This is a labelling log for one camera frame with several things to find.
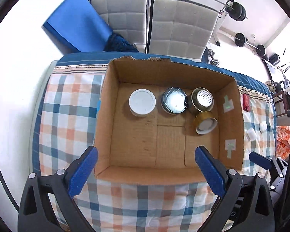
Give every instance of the cardboard box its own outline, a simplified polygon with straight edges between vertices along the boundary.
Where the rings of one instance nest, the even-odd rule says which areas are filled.
[[[187,95],[197,87],[208,89],[214,97],[212,112],[218,126],[207,135],[198,135],[188,110],[167,114],[159,102],[169,87],[180,87]],[[128,103],[131,93],[141,88],[150,90],[157,102],[145,118],[135,117]],[[169,59],[126,57],[108,64],[94,142],[99,152],[97,179],[141,185],[205,181],[194,160],[200,145],[226,167],[241,170],[244,123],[233,77]]]

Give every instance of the checkered fabric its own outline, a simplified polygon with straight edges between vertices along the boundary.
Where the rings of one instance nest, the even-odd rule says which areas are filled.
[[[41,175],[67,168],[93,144],[101,84],[108,60],[58,63],[50,76],[43,99],[39,131]],[[242,174],[265,170],[249,161],[249,153],[275,155],[272,99],[259,91],[239,86],[250,96],[250,112],[243,111],[244,128],[266,121],[268,129],[257,132],[257,141],[245,135]],[[65,223],[53,195],[51,202],[58,219]],[[96,231],[197,231],[210,214],[215,196],[207,183],[179,186],[135,186],[96,180],[91,174],[74,200]]]

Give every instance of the silver bolt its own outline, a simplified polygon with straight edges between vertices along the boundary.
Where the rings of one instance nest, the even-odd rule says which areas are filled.
[[[36,176],[35,173],[30,173],[29,178],[30,178],[30,179],[33,179],[35,176]]]
[[[234,169],[229,169],[229,174],[230,174],[230,175],[236,175],[236,170],[234,170]]]
[[[264,178],[264,174],[259,172],[259,173],[258,173],[258,177],[259,177],[259,178]]]
[[[65,170],[62,168],[57,170],[58,175],[63,175],[64,173],[65,173]]]

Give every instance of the red floral cloth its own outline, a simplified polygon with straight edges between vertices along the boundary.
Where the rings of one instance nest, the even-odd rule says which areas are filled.
[[[276,157],[287,159],[290,154],[290,126],[277,126]]]

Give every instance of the plaid tablecloth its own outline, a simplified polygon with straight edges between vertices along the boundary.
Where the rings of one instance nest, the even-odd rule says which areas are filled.
[[[41,175],[67,168],[93,144],[101,84],[108,62],[124,55],[136,59],[163,57],[143,53],[76,53],[57,62],[39,102],[34,137],[33,170]],[[174,62],[216,70],[235,77],[240,93],[250,96],[250,112],[243,111],[245,130],[254,127],[257,140],[245,135],[242,174],[264,172],[249,161],[256,151],[275,155],[275,109],[267,87],[246,75],[204,63],[173,58]],[[268,128],[260,133],[259,124]],[[210,214],[215,201],[207,183],[178,186],[135,186],[96,180],[91,174],[74,200],[96,231],[196,231]],[[51,202],[58,219],[65,223],[54,198]]]

